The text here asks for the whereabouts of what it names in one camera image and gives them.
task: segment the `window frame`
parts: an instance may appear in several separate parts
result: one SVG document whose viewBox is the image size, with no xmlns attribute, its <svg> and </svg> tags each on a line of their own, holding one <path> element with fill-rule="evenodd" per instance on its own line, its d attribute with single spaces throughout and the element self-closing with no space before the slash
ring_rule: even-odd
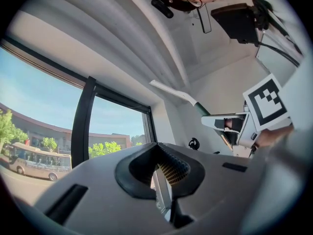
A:
<svg viewBox="0 0 313 235">
<path fill-rule="evenodd" d="M 142 113 L 144 133 L 147 142 L 157 142 L 151 107 L 97 83 L 93 77 L 81 76 L 58 63 L 40 55 L 18 41 L 5 36 L 1 47 L 14 56 L 57 79 L 82 89 L 72 129 L 71 163 L 75 168 L 89 159 L 89 125 L 94 97 L 98 97 Z"/>
</svg>

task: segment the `hand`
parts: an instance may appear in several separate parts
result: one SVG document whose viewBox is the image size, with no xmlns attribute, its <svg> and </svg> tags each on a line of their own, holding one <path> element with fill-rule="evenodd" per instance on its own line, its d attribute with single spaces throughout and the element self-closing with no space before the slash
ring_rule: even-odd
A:
<svg viewBox="0 0 313 235">
<path fill-rule="evenodd" d="M 290 134 L 293 131 L 293 126 L 286 126 L 276 130 L 263 130 L 256 140 L 256 144 L 259 147 L 271 146 L 274 145 L 277 141 L 279 141 L 282 137 Z"/>
</svg>

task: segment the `blue sky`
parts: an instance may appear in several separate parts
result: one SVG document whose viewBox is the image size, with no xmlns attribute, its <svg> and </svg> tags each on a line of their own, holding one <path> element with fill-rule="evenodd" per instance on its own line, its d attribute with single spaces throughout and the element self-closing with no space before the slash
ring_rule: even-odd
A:
<svg viewBox="0 0 313 235">
<path fill-rule="evenodd" d="M 82 90 L 58 80 L 0 48 L 0 102 L 25 116 L 72 129 Z M 89 132 L 144 134 L 140 112 L 94 100 Z"/>
</svg>

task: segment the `green tree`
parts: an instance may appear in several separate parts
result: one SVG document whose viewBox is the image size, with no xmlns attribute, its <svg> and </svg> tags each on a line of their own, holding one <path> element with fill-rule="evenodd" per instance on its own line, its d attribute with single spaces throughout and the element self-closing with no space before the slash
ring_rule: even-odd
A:
<svg viewBox="0 0 313 235">
<path fill-rule="evenodd" d="M 135 144 L 138 143 L 139 138 L 140 138 L 139 135 L 136 135 L 136 136 L 134 136 L 134 137 L 131 137 L 132 146 L 135 146 Z"/>
<path fill-rule="evenodd" d="M 92 147 L 88 147 L 89 157 L 95 158 L 121 150 L 121 146 L 116 142 L 95 143 Z"/>
<path fill-rule="evenodd" d="M 52 152 L 58 146 L 54 138 L 44 138 L 41 143 L 44 145 L 44 147 L 48 148 L 50 152 Z"/>
<path fill-rule="evenodd" d="M 12 123 L 11 110 L 7 110 L 6 113 L 0 110 L 0 151 L 5 143 L 23 142 L 27 138 L 27 134 Z"/>
</svg>

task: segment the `bus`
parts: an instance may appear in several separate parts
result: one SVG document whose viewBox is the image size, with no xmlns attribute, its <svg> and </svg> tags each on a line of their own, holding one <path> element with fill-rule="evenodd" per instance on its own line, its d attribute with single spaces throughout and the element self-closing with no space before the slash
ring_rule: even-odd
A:
<svg viewBox="0 0 313 235">
<path fill-rule="evenodd" d="M 56 181 L 72 170 L 71 156 L 42 151 L 16 142 L 10 145 L 10 170 L 25 176 Z"/>
</svg>

